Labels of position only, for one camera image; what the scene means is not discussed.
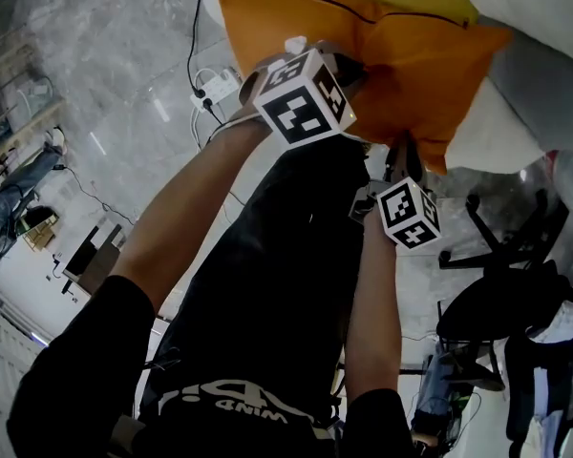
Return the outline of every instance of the black office chair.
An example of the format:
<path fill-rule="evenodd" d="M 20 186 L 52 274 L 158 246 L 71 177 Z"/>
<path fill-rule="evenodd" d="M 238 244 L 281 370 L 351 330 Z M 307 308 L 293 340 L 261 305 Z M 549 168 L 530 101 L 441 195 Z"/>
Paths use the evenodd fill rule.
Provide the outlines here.
<path fill-rule="evenodd" d="M 561 232 L 568 209 L 562 202 L 550 216 L 546 216 L 547 194 L 539 190 L 536 194 L 537 208 L 528 220 L 522 225 L 517 233 L 499 242 L 486 223 L 478 215 L 479 197 L 470 195 L 467 197 L 466 209 L 469 217 L 482 234 L 491 253 L 465 258 L 463 260 L 451 260 L 450 251 L 442 251 L 439 254 L 439 268 L 451 270 L 459 268 L 494 268 L 509 267 L 512 264 L 529 261 L 529 266 L 540 266 L 554 245 L 558 234 Z"/>

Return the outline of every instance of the person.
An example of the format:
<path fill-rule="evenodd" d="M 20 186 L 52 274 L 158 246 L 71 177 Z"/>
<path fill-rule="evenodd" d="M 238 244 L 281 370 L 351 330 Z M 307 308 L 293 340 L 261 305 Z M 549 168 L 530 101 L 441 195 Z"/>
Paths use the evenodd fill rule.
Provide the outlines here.
<path fill-rule="evenodd" d="M 0 230 L 9 223 L 19 202 L 66 154 L 66 139 L 61 129 L 53 128 L 50 141 L 45 141 L 42 151 L 31 163 L 13 172 L 0 185 Z"/>
<path fill-rule="evenodd" d="M 163 336 L 140 414 L 134 394 L 155 316 L 189 268 L 237 174 L 269 134 L 248 101 L 159 192 L 111 275 L 21 381 L 8 420 L 28 456 L 394 456 L 413 443 L 396 393 L 395 248 L 362 143 L 334 136 L 282 155 L 190 283 Z M 346 344 L 349 408 L 327 431 Z"/>

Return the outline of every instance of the marble floor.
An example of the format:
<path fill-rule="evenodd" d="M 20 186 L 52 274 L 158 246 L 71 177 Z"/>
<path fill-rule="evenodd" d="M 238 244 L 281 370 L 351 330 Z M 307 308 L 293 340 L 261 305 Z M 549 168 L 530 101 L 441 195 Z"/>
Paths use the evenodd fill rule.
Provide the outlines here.
<path fill-rule="evenodd" d="M 188 129 L 192 105 L 186 72 L 195 4 L 196 0 L 0 0 L 0 35 L 16 30 L 8 40 L 27 37 L 35 48 L 35 65 L 68 101 L 61 126 L 69 141 L 69 166 L 84 186 L 132 219 L 196 153 Z M 193 70 L 225 66 L 235 66 L 225 32 L 202 10 Z M 236 107 L 233 99 L 222 105 L 224 114 Z M 213 126 L 207 120 L 200 120 L 202 135 Z M 276 141 L 264 143 L 245 165 L 234 193 L 248 198 L 279 154 Z M 480 212 L 500 236 L 532 212 L 538 189 L 551 190 L 543 162 L 512 176 L 456 169 L 446 177 L 432 176 L 431 185 L 446 236 L 420 251 L 399 253 L 398 259 L 403 332 L 411 338 L 434 330 L 437 301 L 448 302 L 480 276 L 479 270 L 441 271 L 437 266 L 437 254 L 445 247 L 455 255 L 487 250 L 464 210 L 466 196 L 482 196 Z M 55 192 L 62 186 L 44 184 L 41 197 L 59 197 Z M 196 266 L 239 209 L 234 198 L 227 199 Z M 62 220 L 69 222 L 68 217 Z M 559 264 L 573 280 L 573 219 L 557 249 Z M 187 274 L 163 307 L 166 318 L 176 314 L 189 279 Z M 405 363 L 419 363 L 423 351 L 420 344 L 406 341 Z"/>

